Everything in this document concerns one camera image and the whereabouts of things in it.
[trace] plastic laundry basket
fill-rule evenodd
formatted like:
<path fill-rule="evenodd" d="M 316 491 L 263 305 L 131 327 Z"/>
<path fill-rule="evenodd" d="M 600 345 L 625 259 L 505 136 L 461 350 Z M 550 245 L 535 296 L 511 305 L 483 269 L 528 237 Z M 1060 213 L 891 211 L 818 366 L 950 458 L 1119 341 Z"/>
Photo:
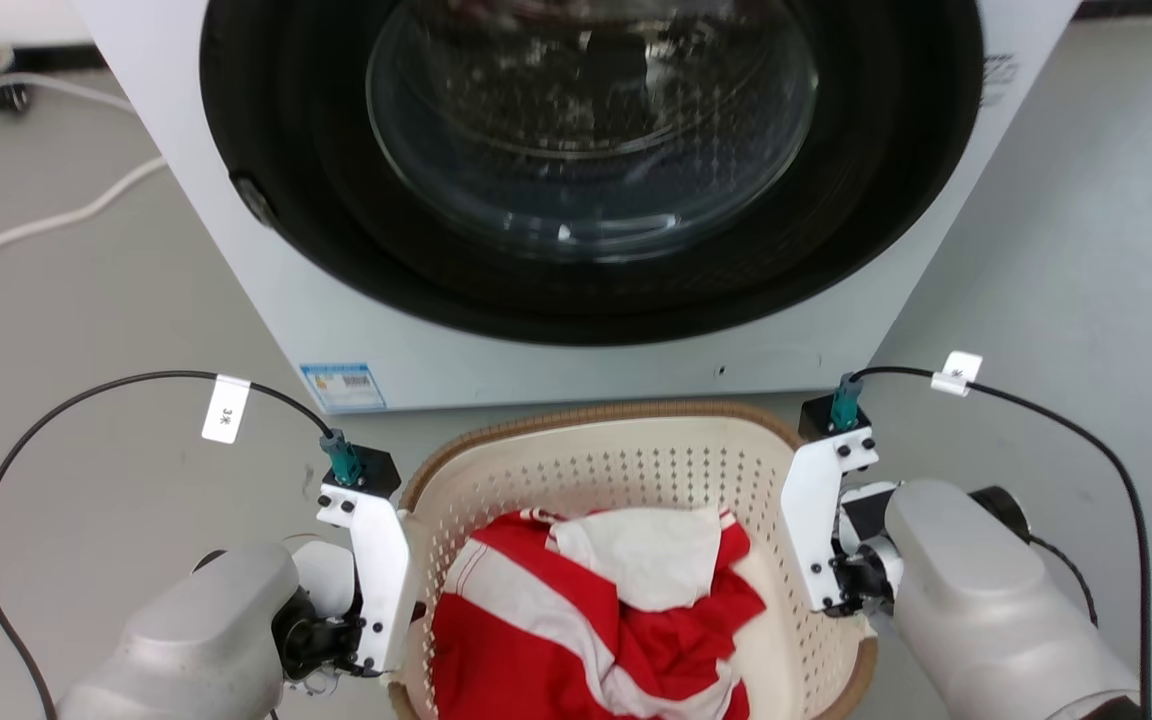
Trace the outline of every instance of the plastic laundry basket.
<path fill-rule="evenodd" d="M 735 402 L 590 407 L 515 420 L 454 439 L 417 470 L 415 559 L 430 613 L 408 634 L 407 662 L 389 684 L 402 720 L 434 720 L 429 680 L 439 588 L 468 536 L 503 511 L 544 507 L 581 515 L 616 507 L 727 506 L 755 541 L 746 579 L 768 609 L 736 635 L 732 665 L 753 720 L 838 720 L 869 688 L 877 642 L 863 617 L 809 612 L 781 528 L 781 486 L 803 445 L 774 416 Z"/>

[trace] red and white striped cloth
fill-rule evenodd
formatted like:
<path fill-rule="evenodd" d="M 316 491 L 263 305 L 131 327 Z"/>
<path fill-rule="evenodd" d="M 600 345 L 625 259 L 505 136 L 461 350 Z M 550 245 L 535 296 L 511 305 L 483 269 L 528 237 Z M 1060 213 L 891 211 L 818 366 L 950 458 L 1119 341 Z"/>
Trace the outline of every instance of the red and white striped cloth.
<path fill-rule="evenodd" d="M 562 520 L 547 511 L 511 511 L 473 533 L 448 570 L 433 619 L 440 720 L 745 720 L 745 688 L 728 664 L 732 636 L 764 605 L 732 570 L 750 551 L 745 530 L 730 511 L 710 511 L 717 552 L 684 547 L 707 567 L 708 593 L 658 612 L 621 602 L 613 579 L 559 555 L 550 530 Z M 600 526 L 620 513 L 600 514 Z M 675 513 L 675 529 L 692 526 L 690 511 Z M 673 521 L 664 515 L 653 521 Z M 635 573 L 657 558 L 660 573 L 679 574 L 672 544 L 627 547 L 623 537 L 645 535 L 641 516 L 626 515 L 626 523 L 637 530 L 604 536 L 617 545 L 614 555 L 635 556 Z M 602 558 L 600 569 L 614 575 L 608 562 Z"/>

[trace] white cloth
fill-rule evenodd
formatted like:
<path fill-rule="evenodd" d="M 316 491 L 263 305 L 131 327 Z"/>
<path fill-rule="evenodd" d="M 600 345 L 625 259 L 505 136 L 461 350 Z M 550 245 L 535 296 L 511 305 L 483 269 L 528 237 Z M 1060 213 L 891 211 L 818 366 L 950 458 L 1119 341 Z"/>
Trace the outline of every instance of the white cloth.
<path fill-rule="evenodd" d="M 729 511 L 631 507 L 567 520 L 550 529 L 548 546 L 616 583 L 621 602 L 637 611 L 691 607 L 708 594 Z"/>

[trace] power cord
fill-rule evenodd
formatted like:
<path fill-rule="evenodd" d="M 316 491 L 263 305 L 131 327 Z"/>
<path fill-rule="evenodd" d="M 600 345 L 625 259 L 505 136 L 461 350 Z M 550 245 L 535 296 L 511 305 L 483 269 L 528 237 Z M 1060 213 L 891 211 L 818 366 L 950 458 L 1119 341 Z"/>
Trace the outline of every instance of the power cord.
<path fill-rule="evenodd" d="M 96 386 L 91 389 L 78 393 L 76 396 L 69 397 L 69 400 L 61 402 L 60 406 L 52 407 L 50 412 L 44 415 L 37 423 L 33 424 L 32 427 L 26 430 L 26 432 L 21 435 L 18 441 L 12 447 L 12 450 L 8 452 L 8 456 L 5 457 L 3 463 L 0 465 L 0 487 L 3 486 L 3 478 L 8 473 L 8 469 L 12 468 L 12 462 L 17 458 L 21 450 L 24 450 L 24 446 L 31 441 L 33 435 L 38 434 L 38 430 L 44 429 L 47 423 L 54 420 L 56 416 L 63 414 L 65 410 L 69 410 L 70 407 L 77 406 L 79 402 L 88 400 L 88 397 L 101 395 L 103 392 L 109 389 L 129 386 L 129 384 L 136 382 L 159 381 L 159 379 L 164 378 L 198 378 L 205 379 L 205 381 L 214 381 L 217 373 L 207 373 L 204 372 L 204 370 L 161 370 L 161 372 L 157 373 L 143 373 L 139 376 L 119 378 L 116 381 L 101 384 L 101 386 Z M 301 404 L 296 400 L 293 400 L 293 397 L 283 395 L 282 392 L 262 386 L 262 384 L 251 382 L 251 388 L 256 392 L 264 393 L 264 395 L 274 397 L 275 400 L 283 401 L 286 404 L 290 406 L 291 409 L 298 411 L 298 414 L 305 415 L 306 418 L 309 418 L 314 426 L 319 429 L 319 432 L 321 432 L 324 437 L 332 437 L 332 429 L 329 429 L 328 424 L 324 423 L 324 420 L 314 414 L 314 410 L 310 410 L 308 407 Z M 15 647 L 15 651 L 17 651 L 20 660 L 24 662 L 24 666 L 29 670 L 29 677 L 33 681 L 33 687 L 38 692 L 38 700 L 41 702 L 41 711 L 44 711 L 46 720 L 58 720 L 56 706 L 55 703 L 52 702 L 51 691 L 47 689 L 47 682 L 41 675 L 41 670 L 38 670 L 38 664 L 33 660 L 33 655 L 29 653 L 29 647 L 26 647 L 26 644 L 24 644 L 24 642 L 20 638 L 20 634 L 15 630 L 15 628 L 13 628 L 12 621 L 8 620 L 8 616 L 6 616 L 1 604 L 0 628 L 3 628 L 3 634 L 6 634 L 6 637 L 12 641 L 12 645 Z"/>
<path fill-rule="evenodd" d="M 65 92 L 66 94 L 82 97 L 84 100 L 109 105 L 112 108 L 122 109 L 126 113 L 136 114 L 136 109 L 132 108 L 131 103 L 123 100 L 122 97 L 105 94 L 105 92 L 92 90 L 92 88 L 76 85 L 76 83 L 40 76 L 40 74 L 35 73 L 8 73 L 0 76 L 0 88 L 17 85 L 48 88 L 50 90 L 56 90 Z M 147 160 L 146 162 L 138 165 L 138 167 L 132 169 L 131 173 L 128 173 L 127 176 L 120 179 L 109 188 L 109 190 L 106 190 L 100 197 L 97 197 L 96 200 L 90 202 L 90 204 L 83 206 L 83 209 L 73 210 L 69 211 L 69 213 L 61 213 L 52 218 L 35 220 L 35 222 L 20 225 L 8 232 L 1 232 L 0 247 L 6 247 L 13 242 L 36 236 L 36 234 L 63 228 L 66 225 L 81 223 L 83 220 L 100 213 L 101 210 L 109 206 L 109 203 L 118 199 L 120 195 L 123 195 L 129 187 L 132 187 L 132 184 L 141 182 L 143 179 L 150 176 L 150 174 L 165 167 L 166 161 L 162 158 Z"/>
<path fill-rule="evenodd" d="M 1083 589 L 1083 600 L 1087 601 L 1087 620 L 1092 621 L 1092 626 L 1100 628 L 1101 619 L 1096 614 L 1096 601 L 1092 600 L 1092 588 L 1087 584 L 1087 578 L 1083 577 L 1083 571 L 1078 569 L 1078 566 L 1074 564 L 1074 561 L 1070 560 L 1064 552 L 1061 552 L 1055 544 L 1045 541 L 1041 537 L 1030 533 L 1029 541 L 1037 544 L 1038 547 L 1052 553 L 1053 556 L 1056 556 L 1056 560 L 1064 562 L 1066 568 L 1069 568 L 1070 573 L 1074 573 L 1074 578 L 1078 581 L 1078 588 Z"/>
<path fill-rule="evenodd" d="M 922 367 L 905 367 L 900 365 L 876 365 L 873 367 L 865 367 L 864 370 L 858 370 L 858 372 L 851 373 L 849 378 L 850 382 L 856 382 L 861 378 L 867 376 L 914 376 L 916 378 L 932 378 L 932 370 L 924 370 Z M 1024 407 L 1025 410 L 1033 411 L 1033 414 L 1039 414 L 1043 418 L 1053 420 L 1061 425 L 1061 427 L 1069 429 L 1070 432 L 1085 439 L 1085 441 L 1092 444 L 1097 450 L 1100 450 L 1102 455 L 1114 465 L 1117 470 L 1119 479 L 1123 480 L 1123 488 L 1128 493 L 1128 502 L 1132 506 L 1132 520 L 1135 521 L 1135 530 L 1137 530 L 1137 552 L 1140 560 L 1140 715 L 1146 719 L 1152 719 L 1152 661 L 1151 661 L 1151 649 L 1152 649 L 1152 620 L 1151 612 L 1149 612 L 1149 598 L 1151 598 L 1151 582 L 1149 582 L 1149 537 L 1146 535 L 1146 529 L 1144 529 L 1144 510 L 1140 507 L 1140 495 L 1135 487 L 1132 480 L 1132 475 L 1128 472 L 1123 460 L 1120 460 L 1111 447 L 1101 441 L 1101 438 L 1093 435 L 1089 430 L 1082 427 L 1075 420 L 1066 418 L 1063 415 L 1056 414 L 1056 411 L 1048 410 L 1046 407 L 1038 406 L 1037 402 L 1030 402 L 1024 397 L 1018 397 L 1011 395 L 1010 392 L 1001 391 L 998 388 L 992 388 L 990 386 L 983 386 L 979 382 L 967 382 L 969 388 L 983 393 L 983 395 L 988 395 L 992 397 L 998 397 L 998 400 L 1005 400 L 1010 402 L 1013 406 Z M 1051 546 L 1044 544 L 1043 547 L 1047 550 L 1055 550 Z M 1087 592 L 1087 602 L 1091 605 L 1091 593 L 1084 584 L 1084 591 Z"/>

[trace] barcode label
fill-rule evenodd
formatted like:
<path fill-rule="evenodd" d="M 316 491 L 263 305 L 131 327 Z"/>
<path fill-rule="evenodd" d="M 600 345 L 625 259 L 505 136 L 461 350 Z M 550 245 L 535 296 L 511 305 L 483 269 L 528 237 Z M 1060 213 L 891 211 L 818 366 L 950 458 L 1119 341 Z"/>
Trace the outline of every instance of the barcode label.
<path fill-rule="evenodd" d="M 325 414 L 384 410 L 385 400 L 366 365 L 301 365 Z"/>

